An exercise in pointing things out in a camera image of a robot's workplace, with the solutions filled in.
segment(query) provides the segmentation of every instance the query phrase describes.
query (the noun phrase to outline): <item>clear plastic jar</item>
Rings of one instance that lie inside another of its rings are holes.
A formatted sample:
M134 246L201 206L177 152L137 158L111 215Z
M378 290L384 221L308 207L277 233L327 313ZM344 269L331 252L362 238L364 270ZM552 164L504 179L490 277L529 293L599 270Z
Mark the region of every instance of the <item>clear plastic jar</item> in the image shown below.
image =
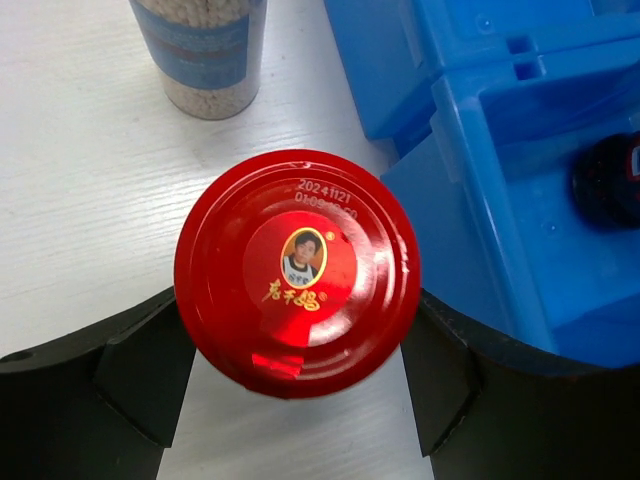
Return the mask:
M260 88L267 0L131 0L169 99L220 120Z

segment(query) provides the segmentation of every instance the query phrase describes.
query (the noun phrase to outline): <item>jar lid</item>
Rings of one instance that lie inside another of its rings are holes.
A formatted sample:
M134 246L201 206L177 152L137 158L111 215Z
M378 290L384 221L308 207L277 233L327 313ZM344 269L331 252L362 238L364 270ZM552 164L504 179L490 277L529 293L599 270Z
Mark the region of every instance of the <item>jar lid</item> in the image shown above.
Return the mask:
M380 367L420 297L415 234L378 179L284 150L220 176L180 234L175 292L197 348L247 389L308 398Z
M612 135L586 151L574 167L572 188L594 224L640 228L640 133Z

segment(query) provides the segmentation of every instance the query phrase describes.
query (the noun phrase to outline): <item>wood grain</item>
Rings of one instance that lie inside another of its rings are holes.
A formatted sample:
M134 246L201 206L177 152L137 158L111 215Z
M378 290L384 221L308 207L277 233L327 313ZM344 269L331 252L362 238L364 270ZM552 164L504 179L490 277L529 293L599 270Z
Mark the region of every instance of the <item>wood grain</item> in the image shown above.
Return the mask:
M0 356L172 283L180 227L237 162L305 147L379 174L321 0L271 0L262 88L224 122L162 92L126 1L8 2L0 15ZM160 478L422 479L399 355L311 402L244 391L198 357Z

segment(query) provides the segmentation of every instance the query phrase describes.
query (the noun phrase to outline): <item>blue label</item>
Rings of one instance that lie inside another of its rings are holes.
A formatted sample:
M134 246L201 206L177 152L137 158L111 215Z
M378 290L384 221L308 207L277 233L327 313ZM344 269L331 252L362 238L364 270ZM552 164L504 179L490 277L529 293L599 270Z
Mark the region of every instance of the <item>blue label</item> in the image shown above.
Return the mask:
M227 88L247 75L249 15L218 28L168 22L131 0L147 48L160 70L202 90Z

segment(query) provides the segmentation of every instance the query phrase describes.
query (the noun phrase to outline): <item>chinese characters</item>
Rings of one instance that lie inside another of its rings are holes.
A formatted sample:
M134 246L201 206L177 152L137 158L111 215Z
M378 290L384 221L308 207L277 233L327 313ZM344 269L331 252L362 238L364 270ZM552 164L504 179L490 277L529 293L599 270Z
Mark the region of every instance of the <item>chinese characters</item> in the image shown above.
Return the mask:
M298 307L303 307L308 312L315 312L320 309L320 302L318 302L316 292L303 290L296 296L296 290L291 289L281 291L280 287L282 287L282 283L279 278L269 283L269 291L262 298L262 301L265 302L269 299L280 301L282 299L285 305L289 305L291 303Z

